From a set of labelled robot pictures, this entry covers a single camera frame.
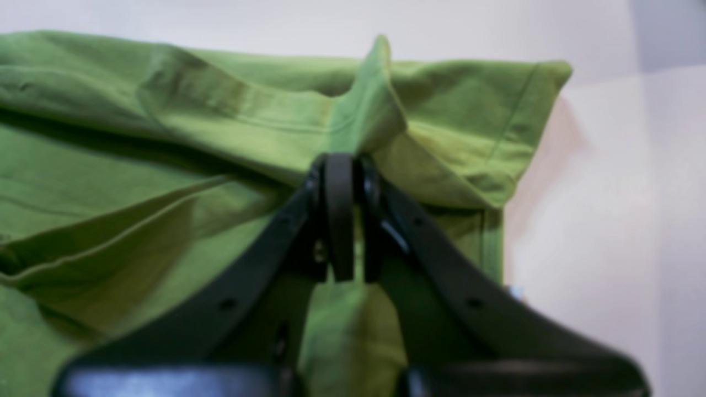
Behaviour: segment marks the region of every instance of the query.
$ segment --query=green fabric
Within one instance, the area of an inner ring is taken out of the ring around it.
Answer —
[[[275,57],[68,32],[0,35],[0,397],[183,302],[323,152],[369,153],[502,282],[503,204],[564,62]],[[379,285],[319,285],[311,396],[389,396],[406,365]]]

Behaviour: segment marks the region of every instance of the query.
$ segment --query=white background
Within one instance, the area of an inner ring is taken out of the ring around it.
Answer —
[[[55,29],[265,54],[565,59],[575,74],[506,213],[506,282],[635,357],[657,397],[706,396],[702,0],[0,0]]]

